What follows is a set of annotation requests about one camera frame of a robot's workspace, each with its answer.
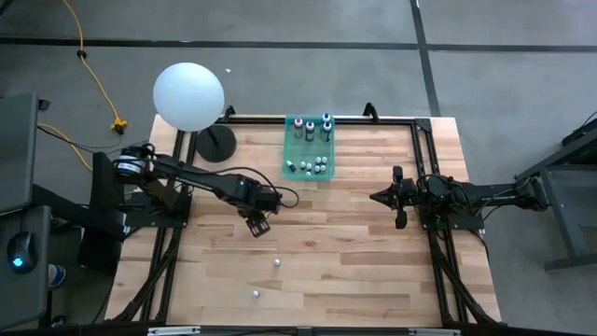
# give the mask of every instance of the yellow cable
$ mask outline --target yellow cable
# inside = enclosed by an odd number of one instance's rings
[[[71,12],[71,15],[73,16],[73,19],[75,19],[75,23],[76,23],[76,28],[78,29],[78,39],[79,39],[79,48],[81,51],[83,51],[83,29],[81,28],[81,23],[78,20],[78,17],[76,16],[75,11],[73,10],[73,8],[68,4],[68,1],[66,0],[62,0],[64,2],[64,4],[66,5],[66,7],[68,7],[68,10]],[[108,102],[108,104],[110,105],[110,108],[112,109],[112,112],[114,112],[114,117],[116,117],[116,124],[121,124],[124,120],[122,120],[120,118],[120,116],[118,115],[118,112],[116,110],[116,108],[114,107],[114,104],[112,104],[112,101],[110,100],[110,98],[108,98],[107,93],[105,93],[104,90],[104,85],[102,85],[102,82],[100,81],[100,79],[95,75],[95,73],[93,72],[93,70],[91,69],[91,67],[87,64],[87,62],[85,61],[85,58],[83,57],[83,55],[79,56],[79,59],[81,60],[81,62],[83,62],[83,64],[85,65],[85,67],[87,68],[87,70],[89,70],[90,74],[93,76],[93,79],[95,79],[95,82],[97,83],[97,86],[100,88],[100,91],[102,92],[102,95],[104,96],[105,100]]]
[[[60,132],[59,129],[55,128],[52,125],[48,125],[45,123],[38,123],[37,126],[39,127],[45,127],[45,128],[49,128],[52,131],[54,131],[55,133],[57,133],[62,139],[68,141],[68,142],[72,142],[71,139],[68,138],[68,136],[66,136],[66,134]],[[83,156],[81,155],[81,152],[78,151],[78,149],[73,146],[72,144],[69,144],[71,146],[71,148],[75,151],[76,155],[78,156],[78,158],[81,160],[81,162],[83,162],[83,164],[85,164],[85,167],[87,167],[87,169],[90,170],[90,172],[93,171],[93,169],[91,168],[91,166],[85,161],[85,158],[83,158]]]

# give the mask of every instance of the computer mouse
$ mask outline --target computer mouse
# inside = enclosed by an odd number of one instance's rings
[[[17,233],[8,242],[8,263],[15,273],[30,272],[37,264],[34,244],[35,235],[24,231]]]

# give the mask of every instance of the lamp base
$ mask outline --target lamp base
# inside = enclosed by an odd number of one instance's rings
[[[199,132],[196,149],[206,161],[222,162],[234,154],[236,136],[226,126],[212,125]]]

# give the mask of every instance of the yellow extension cord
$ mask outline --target yellow extension cord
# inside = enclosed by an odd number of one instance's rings
[[[68,1],[67,0],[62,0],[62,1],[66,5],[66,7],[68,7],[68,10],[71,12],[71,15],[73,16],[73,19],[75,19],[76,28],[78,29],[78,38],[79,38],[79,41],[80,41],[79,47],[80,47],[80,50],[83,51],[83,47],[84,47],[84,43],[83,43],[83,29],[81,29],[81,24],[78,21],[78,17],[76,16],[75,11],[70,6],[70,4],[68,3]],[[81,62],[83,63],[83,65],[85,65],[85,67],[87,68],[87,70],[90,72],[90,74],[93,77],[93,79],[95,79],[95,82],[97,83],[97,86],[100,88],[100,91],[102,92],[102,95],[104,96],[104,98],[108,102],[108,104],[110,105],[110,108],[112,109],[112,112],[114,112],[115,120],[114,120],[114,124],[112,124],[112,126],[110,128],[113,131],[116,131],[118,134],[120,134],[120,132],[118,130],[123,130],[124,128],[126,128],[127,125],[128,125],[127,121],[120,118],[120,115],[118,114],[116,108],[114,107],[114,104],[112,104],[112,101],[110,100],[110,98],[108,97],[107,93],[105,92],[104,85],[102,85],[102,81],[95,75],[95,73],[91,69],[90,65],[87,64],[87,62],[85,61],[85,57],[83,55],[80,55],[79,59],[81,60]],[[38,123],[37,126],[51,129],[53,132],[55,132],[56,134],[58,134],[62,139],[66,140],[68,142],[72,142],[68,138],[68,136],[66,134],[64,134],[63,132],[61,132],[59,129],[55,128],[52,125],[48,125],[46,123]],[[81,162],[85,165],[85,167],[92,172],[93,169],[87,163],[87,161],[85,161],[85,158],[83,158],[83,155],[81,155],[81,152],[75,146],[73,146],[72,144],[69,144],[69,145],[75,151],[76,155],[81,160]]]
[[[73,16],[73,19],[75,19],[76,28],[78,29],[79,50],[80,51],[84,51],[83,29],[81,28],[81,23],[78,20],[78,16],[76,15],[76,13],[73,10],[73,8],[70,6],[70,4],[68,3],[68,1],[66,1],[66,0],[62,0],[62,1],[64,2],[64,4],[66,5],[66,7],[68,8],[68,10],[71,12],[71,15]],[[105,93],[104,85],[102,85],[102,81],[100,81],[100,79],[95,75],[95,73],[91,69],[90,65],[87,64],[87,61],[85,61],[85,56],[84,55],[79,55],[78,58],[81,60],[81,62],[83,63],[83,65],[85,65],[85,67],[90,72],[90,74],[93,77],[93,79],[95,79],[95,82],[97,83],[97,86],[100,88],[100,91],[102,92],[102,95],[104,96],[104,98],[108,102],[108,104],[110,105],[110,108],[112,109],[112,112],[114,112],[115,120],[114,120],[114,124],[112,124],[112,126],[111,126],[112,130],[116,131],[118,129],[118,127],[120,127],[120,129],[126,128],[127,127],[127,121],[120,118],[120,115],[118,114],[116,108],[114,107],[114,104],[112,104],[112,101],[108,97],[107,93]]]
[[[72,142],[71,139],[68,138],[68,136],[66,136],[66,134],[60,132],[59,129],[57,129],[56,127],[52,126],[52,125],[48,125],[45,123],[37,123],[37,126],[39,127],[44,127],[44,128],[49,128],[52,131],[54,131],[56,134],[58,134],[62,139],[68,141],[68,142]],[[87,167],[87,169],[90,170],[90,172],[93,171],[93,169],[91,168],[91,166],[85,161],[85,158],[83,158],[83,156],[81,155],[81,152],[78,151],[78,149],[73,146],[73,144],[69,144],[70,147],[75,151],[76,155],[78,156],[78,158],[81,160],[81,162],[83,162],[83,164],[85,164],[85,167]]]

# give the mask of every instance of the yellow plug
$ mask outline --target yellow plug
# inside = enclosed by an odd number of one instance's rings
[[[112,126],[110,126],[110,129],[118,133],[119,135],[123,135],[124,129],[127,128],[128,125],[129,123],[127,122],[127,120],[117,118],[116,120],[114,120]]]

